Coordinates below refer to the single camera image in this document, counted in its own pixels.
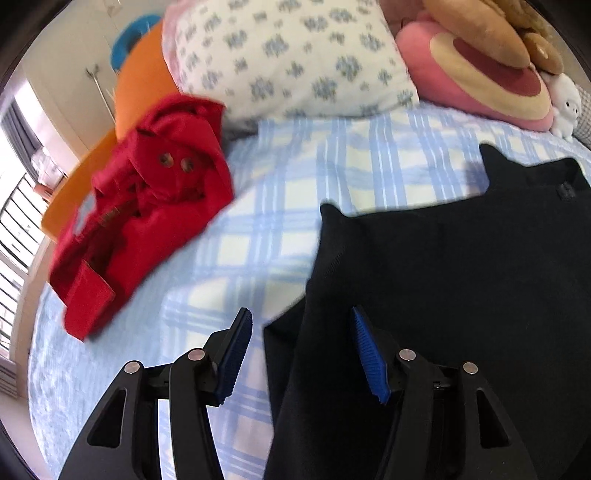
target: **floral pillowcase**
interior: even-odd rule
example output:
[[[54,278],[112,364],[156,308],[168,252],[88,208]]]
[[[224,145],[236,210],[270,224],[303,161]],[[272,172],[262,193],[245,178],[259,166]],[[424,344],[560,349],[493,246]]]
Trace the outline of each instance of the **floral pillowcase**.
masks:
[[[235,132],[418,103],[374,0],[209,0],[178,19],[176,48],[180,90],[224,103]]]

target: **window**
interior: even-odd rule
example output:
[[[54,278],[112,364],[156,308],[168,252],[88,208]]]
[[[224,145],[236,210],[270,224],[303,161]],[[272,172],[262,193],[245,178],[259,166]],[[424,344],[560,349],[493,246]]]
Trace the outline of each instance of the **window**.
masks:
[[[47,208],[0,129],[0,355],[8,356],[18,299],[44,238]]]

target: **plaid pattern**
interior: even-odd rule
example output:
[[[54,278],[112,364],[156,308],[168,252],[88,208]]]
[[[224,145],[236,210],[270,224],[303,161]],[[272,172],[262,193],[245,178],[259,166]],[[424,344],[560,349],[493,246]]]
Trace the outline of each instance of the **plaid pattern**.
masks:
[[[581,115],[573,136],[591,150],[591,93],[583,90],[583,87],[579,85],[577,85],[577,90],[581,95]]]
[[[210,409],[210,420],[226,479],[262,478],[272,423],[261,329],[304,292],[319,204],[355,215],[477,195],[488,186],[481,142],[523,164],[572,155],[591,173],[591,152],[578,142],[428,104],[358,121],[263,122],[257,137],[228,152],[236,200],[157,268],[98,338],[83,345],[67,336],[62,306],[47,288],[31,353],[30,408],[54,476],[126,361],[170,362],[246,306],[255,320],[251,345],[234,394]],[[163,477],[173,479],[164,403],[160,413]]]

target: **black shirt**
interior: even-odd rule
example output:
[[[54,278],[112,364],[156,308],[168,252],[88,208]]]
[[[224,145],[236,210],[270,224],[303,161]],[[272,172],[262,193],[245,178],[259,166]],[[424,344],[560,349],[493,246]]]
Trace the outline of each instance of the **black shirt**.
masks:
[[[480,151],[490,186],[479,197],[355,218],[321,207],[305,299],[264,332],[267,480],[373,480],[393,408],[369,392],[355,305],[432,363],[476,363],[540,480],[561,478],[581,451],[591,432],[591,189],[572,158],[523,167]],[[591,459],[576,465],[569,479],[591,478]]]

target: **red shirt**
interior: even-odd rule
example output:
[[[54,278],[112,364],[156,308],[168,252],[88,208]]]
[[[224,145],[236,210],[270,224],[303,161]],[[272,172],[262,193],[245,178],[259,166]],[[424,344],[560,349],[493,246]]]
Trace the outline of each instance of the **red shirt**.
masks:
[[[70,335],[83,340],[104,327],[154,267],[232,201],[222,112],[210,100],[169,96],[93,176],[50,270]]]

